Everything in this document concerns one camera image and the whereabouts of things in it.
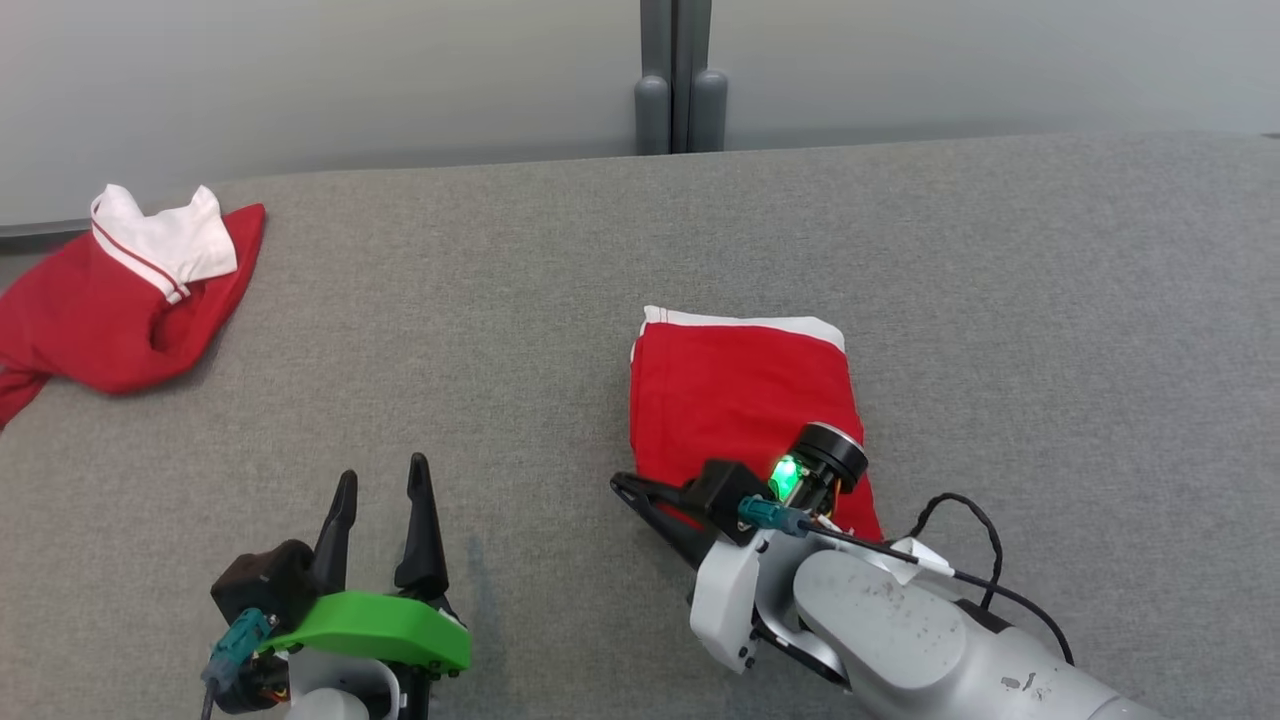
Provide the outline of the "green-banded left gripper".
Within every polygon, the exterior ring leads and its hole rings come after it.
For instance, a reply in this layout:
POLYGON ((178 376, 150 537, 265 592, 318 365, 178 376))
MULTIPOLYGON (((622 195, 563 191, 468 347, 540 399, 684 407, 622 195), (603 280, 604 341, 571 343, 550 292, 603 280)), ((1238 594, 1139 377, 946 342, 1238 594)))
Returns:
POLYGON ((314 547, 312 579, 317 593, 329 596, 316 600, 297 629, 275 634, 251 657, 236 685, 216 696, 218 710, 227 715, 279 707, 289 716, 430 715, 433 687, 468 670, 471 634, 449 609, 420 602, 443 598, 451 584, 424 454, 410 459, 406 492, 410 521, 394 573, 394 585, 406 597, 344 591, 349 530, 358 507, 358 475, 346 470, 314 547))

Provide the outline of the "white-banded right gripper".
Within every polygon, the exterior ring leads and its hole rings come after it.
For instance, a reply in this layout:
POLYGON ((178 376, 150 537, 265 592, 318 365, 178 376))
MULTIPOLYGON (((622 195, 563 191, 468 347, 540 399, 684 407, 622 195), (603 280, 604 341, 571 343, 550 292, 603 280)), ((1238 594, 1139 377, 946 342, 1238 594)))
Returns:
MULTIPOLYGON (((867 466, 864 450, 851 436, 824 423, 809 423, 759 478, 782 503, 815 521, 858 486, 867 466)), ((745 547, 719 532, 713 542, 703 527, 673 514, 692 507, 684 487, 617 471, 611 488, 698 570, 690 626, 713 659, 744 673, 755 662, 758 646, 765 643, 814 673, 844 671, 837 653, 800 620, 794 594, 799 568, 814 553, 836 550, 835 539, 820 533, 796 538, 760 530, 745 547)))

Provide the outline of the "red shorts with white trim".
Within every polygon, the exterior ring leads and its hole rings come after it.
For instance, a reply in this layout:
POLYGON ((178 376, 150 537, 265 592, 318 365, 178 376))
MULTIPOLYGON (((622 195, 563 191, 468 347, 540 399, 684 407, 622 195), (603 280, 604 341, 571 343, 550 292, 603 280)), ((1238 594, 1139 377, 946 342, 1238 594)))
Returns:
POLYGON ((630 359, 640 477, 682 489, 708 461, 724 460, 768 482, 810 423, 865 438, 838 328, 814 316, 645 307, 630 359))

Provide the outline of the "red jersey with white tee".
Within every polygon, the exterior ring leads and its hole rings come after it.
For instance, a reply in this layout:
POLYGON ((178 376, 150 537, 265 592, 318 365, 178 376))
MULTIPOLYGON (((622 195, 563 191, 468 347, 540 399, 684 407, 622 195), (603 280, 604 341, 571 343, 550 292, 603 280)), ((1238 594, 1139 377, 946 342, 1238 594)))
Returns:
POLYGON ((244 297, 266 208, 224 211, 200 186, 152 215, 123 186, 88 229, 0 293, 0 430, 51 379, 132 395, 192 370, 244 297))

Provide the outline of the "grey rounded post foot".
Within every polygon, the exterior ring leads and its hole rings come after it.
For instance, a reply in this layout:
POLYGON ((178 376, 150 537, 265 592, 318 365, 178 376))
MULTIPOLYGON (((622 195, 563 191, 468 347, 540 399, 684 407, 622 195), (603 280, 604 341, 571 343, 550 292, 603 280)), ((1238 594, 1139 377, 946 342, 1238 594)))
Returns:
POLYGON ((644 76, 634 86, 635 150, 640 156, 671 154, 671 87, 660 76, 644 76))
POLYGON ((717 69, 704 69, 692 78, 687 113, 687 151, 724 150, 728 78, 717 69))

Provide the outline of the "grey metal frame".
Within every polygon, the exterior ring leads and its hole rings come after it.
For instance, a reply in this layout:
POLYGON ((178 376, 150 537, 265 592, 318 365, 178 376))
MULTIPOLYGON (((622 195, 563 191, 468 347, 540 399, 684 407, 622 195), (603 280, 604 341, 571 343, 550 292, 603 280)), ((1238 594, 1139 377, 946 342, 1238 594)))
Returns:
POLYGON ((0 258, 47 254, 88 231, 88 219, 0 225, 0 258))

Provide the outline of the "grey partition post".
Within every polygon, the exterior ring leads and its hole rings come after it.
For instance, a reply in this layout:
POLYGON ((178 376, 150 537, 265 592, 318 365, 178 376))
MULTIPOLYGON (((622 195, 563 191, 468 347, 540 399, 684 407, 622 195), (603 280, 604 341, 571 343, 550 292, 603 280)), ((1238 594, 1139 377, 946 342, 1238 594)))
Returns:
POLYGON ((686 154, 692 78, 709 68, 712 0, 639 1, 640 78, 669 82, 671 154, 686 154))

